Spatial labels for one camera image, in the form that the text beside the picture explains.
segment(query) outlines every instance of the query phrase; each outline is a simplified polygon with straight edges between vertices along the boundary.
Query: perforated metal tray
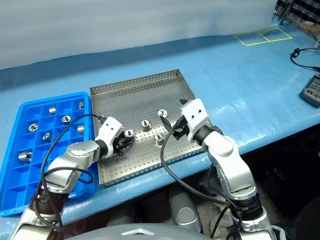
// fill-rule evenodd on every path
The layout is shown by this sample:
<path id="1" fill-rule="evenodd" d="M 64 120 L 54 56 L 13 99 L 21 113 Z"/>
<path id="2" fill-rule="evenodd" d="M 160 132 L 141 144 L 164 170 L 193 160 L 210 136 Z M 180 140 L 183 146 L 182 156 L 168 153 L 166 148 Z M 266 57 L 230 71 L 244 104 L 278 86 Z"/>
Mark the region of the perforated metal tray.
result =
<path id="1" fill-rule="evenodd" d="M 167 119 L 173 124 L 181 116 L 179 99 L 191 100 L 195 96 L 178 69 L 126 81 L 90 88 L 92 111 L 97 115 L 112 116 L 125 129 L 135 132 L 134 143 L 122 156 L 101 159 L 98 162 L 99 182 L 112 185 L 161 167 L 160 149 L 154 135 L 167 130 L 158 118 L 158 111 L 165 109 Z M 141 122 L 148 120 L 151 130 L 144 132 Z M 95 134 L 100 124 L 94 122 Z M 165 147 L 164 158 L 168 163 L 201 152 L 196 143 L 189 143 L 184 136 L 179 141 L 171 137 Z"/>

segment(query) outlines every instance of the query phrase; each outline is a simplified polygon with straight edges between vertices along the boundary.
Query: hex nut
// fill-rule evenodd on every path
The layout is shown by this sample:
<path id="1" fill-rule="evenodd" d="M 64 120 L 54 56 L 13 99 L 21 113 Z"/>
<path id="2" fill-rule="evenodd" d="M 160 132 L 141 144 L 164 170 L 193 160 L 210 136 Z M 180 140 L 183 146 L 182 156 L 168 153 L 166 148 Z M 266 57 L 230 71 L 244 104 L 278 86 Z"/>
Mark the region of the hex nut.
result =
<path id="1" fill-rule="evenodd" d="M 50 141 L 50 139 L 51 139 L 51 132 L 47 132 L 47 133 L 45 133 L 44 135 L 43 135 L 43 137 L 42 137 L 42 140 L 43 141 Z"/>
<path id="2" fill-rule="evenodd" d="M 168 116 L 168 112 L 165 109 L 160 109 L 158 111 L 158 117 L 160 118 L 160 116 L 166 118 Z"/>
<path id="3" fill-rule="evenodd" d="M 142 129 L 143 129 L 144 132 L 148 132 L 151 129 L 151 125 L 150 125 L 150 122 L 148 120 L 143 120 L 141 122 L 141 126 L 142 126 Z"/>
<path id="4" fill-rule="evenodd" d="M 82 110 L 82 109 L 84 109 L 85 108 L 85 103 L 83 102 L 83 101 L 80 101 L 79 103 L 78 103 L 78 109 L 79 110 Z"/>
<path id="5" fill-rule="evenodd" d="M 38 123 L 32 123 L 29 127 L 28 127 L 28 131 L 30 133 L 33 133 L 35 131 L 38 130 Z"/>
<path id="6" fill-rule="evenodd" d="M 65 123 L 65 124 L 69 123 L 70 120 L 71 120 L 71 117 L 69 115 L 65 115 L 61 118 L 61 122 Z"/>
<path id="7" fill-rule="evenodd" d="M 154 135 L 154 140 L 157 145 L 162 145 L 165 141 L 165 137 L 162 133 L 157 133 Z"/>
<path id="8" fill-rule="evenodd" d="M 32 151 L 23 151 L 19 153 L 18 159 L 20 162 L 30 162 L 32 158 Z"/>
<path id="9" fill-rule="evenodd" d="M 134 138 L 135 137 L 135 132 L 132 129 L 127 129 L 124 131 L 124 136 L 126 138 Z"/>
<path id="10" fill-rule="evenodd" d="M 51 106 L 51 107 L 49 107 L 49 113 L 50 113 L 50 114 L 56 114 L 56 112 L 57 112 L 56 106 Z"/>
<path id="11" fill-rule="evenodd" d="M 85 132 L 85 125 L 78 125 L 78 126 L 76 127 L 76 130 L 77 130 L 77 132 L 78 132 L 79 134 L 84 134 L 84 132 Z"/>

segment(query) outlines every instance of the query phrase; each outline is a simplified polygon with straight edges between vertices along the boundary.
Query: black device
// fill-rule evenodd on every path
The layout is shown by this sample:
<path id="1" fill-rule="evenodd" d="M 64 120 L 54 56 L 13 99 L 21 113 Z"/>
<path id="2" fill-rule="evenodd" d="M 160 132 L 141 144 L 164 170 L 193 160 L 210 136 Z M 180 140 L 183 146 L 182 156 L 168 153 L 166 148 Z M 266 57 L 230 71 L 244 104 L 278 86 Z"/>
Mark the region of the black device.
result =
<path id="1" fill-rule="evenodd" d="M 313 106 L 320 107 L 320 74 L 311 78 L 306 88 L 301 92 L 301 97 Z"/>

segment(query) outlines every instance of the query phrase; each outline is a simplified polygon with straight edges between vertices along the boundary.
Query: yellow tape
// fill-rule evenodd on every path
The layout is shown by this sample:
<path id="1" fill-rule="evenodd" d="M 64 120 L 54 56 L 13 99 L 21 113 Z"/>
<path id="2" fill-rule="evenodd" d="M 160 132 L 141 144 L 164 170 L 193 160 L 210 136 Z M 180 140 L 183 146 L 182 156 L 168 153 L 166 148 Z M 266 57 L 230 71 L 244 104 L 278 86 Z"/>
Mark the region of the yellow tape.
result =
<path id="1" fill-rule="evenodd" d="M 285 38 L 279 38 L 279 39 L 275 39 L 275 40 L 270 40 L 268 39 L 266 36 L 263 35 L 263 33 L 268 32 L 270 30 L 279 30 L 280 32 L 282 32 L 283 34 L 287 35 L 287 37 Z M 242 35 L 246 35 L 246 34 L 253 34 L 253 33 L 257 33 L 259 34 L 261 37 L 263 37 L 265 39 L 265 41 L 259 41 L 259 42 L 254 42 L 254 43 L 250 43 L 250 44 L 246 44 L 244 43 L 238 36 L 242 36 Z M 252 32 L 246 32 L 246 33 L 240 33 L 240 34 L 235 34 L 233 35 L 240 43 L 242 43 L 243 45 L 245 45 L 246 47 L 250 47 L 250 46 L 254 46 L 254 45 L 259 45 L 259 44 L 268 44 L 268 43 L 274 43 L 274 42 L 278 42 L 278 41 L 283 41 L 283 40 L 289 40 L 292 39 L 292 36 L 290 36 L 289 34 L 287 34 L 286 32 L 284 32 L 283 30 L 281 30 L 278 27 L 273 27 L 273 28 L 268 28 L 265 30 L 261 30 L 261 31 L 252 31 Z"/>

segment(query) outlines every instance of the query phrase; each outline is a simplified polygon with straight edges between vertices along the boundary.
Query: blue table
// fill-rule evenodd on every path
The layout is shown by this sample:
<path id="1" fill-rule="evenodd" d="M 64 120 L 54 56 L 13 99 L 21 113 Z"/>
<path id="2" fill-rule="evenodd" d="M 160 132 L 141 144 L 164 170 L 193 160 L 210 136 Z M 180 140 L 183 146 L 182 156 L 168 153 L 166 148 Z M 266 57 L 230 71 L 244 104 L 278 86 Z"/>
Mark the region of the blue table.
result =
<path id="1" fill-rule="evenodd" d="M 131 78 L 180 69 L 194 95 L 201 98 L 211 121 L 235 139 L 246 153 L 320 123 L 320 108 L 299 96 L 315 72 L 293 65 L 294 48 L 314 41 L 292 26 L 280 27 L 292 39 L 253 46 L 233 36 L 200 37 L 152 46 L 84 54 L 0 71 L 2 161 L 18 107 L 30 100 L 75 92 Z M 254 42 L 257 36 L 247 36 Z M 320 54 L 298 59 L 319 65 Z M 181 178 L 210 166 L 205 154 L 174 163 Z M 98 188 L 93 197 L 65 207 L 64 223 L 85 218 L 151 192 L 174 180 L 157 169 L 131 180 Z M 0 218 L 7 238 L 17 218 Z"/>

